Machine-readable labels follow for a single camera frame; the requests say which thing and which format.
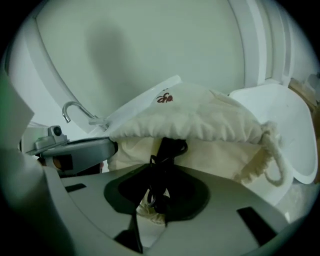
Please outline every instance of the white wall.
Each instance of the white wall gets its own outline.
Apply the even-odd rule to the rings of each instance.
[[[303,30],[292,17],[289,18],[289,23],[292,27],[294,43],[294,68],[292,77],[303,83],[308,75],[320,72],[320,65],[312,45]]]
[[[46,126],[59,125],[71,140],[88,137],[73,121],[67,124],[63,119],[62,109],[48,93],[35,69],[23,29],[17,33],[13,43],[8,73],[13,87],[34,112],[33,122]]]
[[[227,0],[49,1],[36,20],[59,75],[98,117],[174,75],[226,94],[244,87]]]

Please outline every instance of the black slot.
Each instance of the black slot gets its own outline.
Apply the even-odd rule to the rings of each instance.
[[[263,246],[277,235],[252,207],[238,209],[237,212],[260,246]]]

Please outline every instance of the fabric bundle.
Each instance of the fabric bundle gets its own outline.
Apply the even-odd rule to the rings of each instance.
[[[118,152],[108,160],[110,171],[147,164],[157,155],[162,138],[186,140],[188,151],[174,163],[212,175],[249,183],[264,174],[274,186],[284,182],[286,164],[279,149],[276,124],[260,124],[237,101],[205,87],[179,83],[163,90],[151,105],[110,134]],[[276,161],[280,179],[265,172]],[[163,224],[148,208],[146,197],[137,213]]]

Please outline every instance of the red logo print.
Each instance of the red logo print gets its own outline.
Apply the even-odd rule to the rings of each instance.
[[[157,101],[158,103],[167,103],[167,102],[173,102],[174,98],[168,93],[166,92],[163,96],[159,96],[157,97]]]

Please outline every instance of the white plastic lid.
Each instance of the white plastic lid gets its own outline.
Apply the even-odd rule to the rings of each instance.
[[[230,97],[250,110],[260,123],[278,124],[281,150],[301,183],[314,181],[318,169],[317,144],[307,104],[292,90],[267,84],[233,91]]]

